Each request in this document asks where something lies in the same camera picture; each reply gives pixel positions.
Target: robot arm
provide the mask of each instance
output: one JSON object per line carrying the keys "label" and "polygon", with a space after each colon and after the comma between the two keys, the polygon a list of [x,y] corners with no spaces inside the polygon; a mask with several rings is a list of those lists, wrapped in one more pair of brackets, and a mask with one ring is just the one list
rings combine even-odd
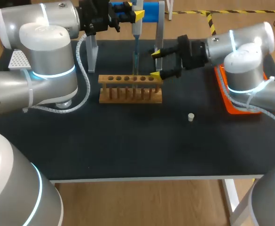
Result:
{"label": "robot arm", "polygon": [[267,22],[230,30],[206,40],[190,41],[184,35],[178,37],[176,46],[160,49],[152,55],[155,59],[175,53],[176,67],[152,75],[167,79],[180,77],[182,68],[224,64],[226,89],[234,100],[275,112],[275,81],[266,82],[263,77],[264,56],[274,49],[274,34]]}
{"label": "robot arm", "polygon": [[71,39],[80,30],[93,35],[110,26],[119,32],[119,23],[139,19],[129,3],[109,0],[80,0],[78,8],[62,1],[0,9],[3,45],[22,50],[32,69],[0,72],[0,114],[70,100],[78,91]]}
{"label": "robot arm", "polygon": [[18,39],[32,71],[0,72],[0,114],[74,97],[78,85],[67,30],[28,23],[20,27]]}

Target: yellow black hazard tape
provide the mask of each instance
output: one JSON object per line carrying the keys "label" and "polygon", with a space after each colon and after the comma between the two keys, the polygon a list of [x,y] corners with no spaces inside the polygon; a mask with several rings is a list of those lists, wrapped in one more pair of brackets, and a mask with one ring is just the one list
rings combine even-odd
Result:
{"label": "yellow black hazard tape", "polygon": [[206,13],[205,15],[206,15],[207,22],[208,22],[208,25],[209,25],[209,29],[211,30],[212,35],[217,34],[216,29],[215,29],[215,27],[213,25],[213,22],[212,22],[212,14],[211,13]]}
{"label": "yellow black hazard tape", "polygon": [[275,13],[275,10],[190,10],[190,11],[174,11],[173,14],[206,14],[206,13]]}

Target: black tablecloth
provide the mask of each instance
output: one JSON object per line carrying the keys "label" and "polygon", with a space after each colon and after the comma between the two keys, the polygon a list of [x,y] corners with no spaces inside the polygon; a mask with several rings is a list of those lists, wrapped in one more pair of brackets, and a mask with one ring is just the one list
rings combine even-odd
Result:
{"label": "black tablecloth", "polygon": [[[49,179],[264,174],[275,166],[275,121],[265,115],[229,115],[221,99],[213,67],[186,71],[165,81],[163,103],[99,104],[99,74],[131,74],[134,42],[99,41],[96,73],[89,74],[88,103],[70,114],[30,109],[0,116],[0,133]],[[140,43],[140,74],[154,71],[149,51]],[[174,44],[166,40],[165,46]],[[12,52],[4,50],[0,70]],[[86,49],[81,49],[86,63]],[[167,57],[164,68],[171,67]],[[271,56],[267,76],[275,76]],[[76,67],[79,93],[85,84]],[[194,113],[192,123],[188,113]]]}

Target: wooden test tube rack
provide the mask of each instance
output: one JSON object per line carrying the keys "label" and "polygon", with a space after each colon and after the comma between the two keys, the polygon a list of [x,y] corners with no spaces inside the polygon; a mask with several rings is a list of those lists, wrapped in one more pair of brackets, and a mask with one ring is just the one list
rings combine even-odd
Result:
{"label": "wooden test tube rack", "polygon": [[[162,80],[144,75],[99,75],[102,84],[101,104],[160,104],[162,103]],[[155,88],[142,86],[155,85]]]}

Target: wooden floor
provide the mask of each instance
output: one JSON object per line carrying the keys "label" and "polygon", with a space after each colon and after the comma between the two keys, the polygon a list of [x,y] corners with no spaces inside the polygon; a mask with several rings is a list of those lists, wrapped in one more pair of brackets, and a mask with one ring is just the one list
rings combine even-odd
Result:
{"label": "wooden floor", "polygon": [[[33,0],[49,2],[53,0]],[[248,9],[275,10],[270,0],[174,0],[174,10]],[[214,14],[216,32],[268,21],[275,14]],[[187,34],[190,38],[210,36],[205,16],[173,15],[165,22],[165,38]],[[143,26],[143,39],[155,38],[155,26]],[[132,39],[131,26],[121,25],[97,34],[97,39]],[[251,180],[235,180],[239,198],[251,186]],[[228,213],[223,190],[217,180],[98,182],[59,184],[64,203],[63,226],[227,226]]]}

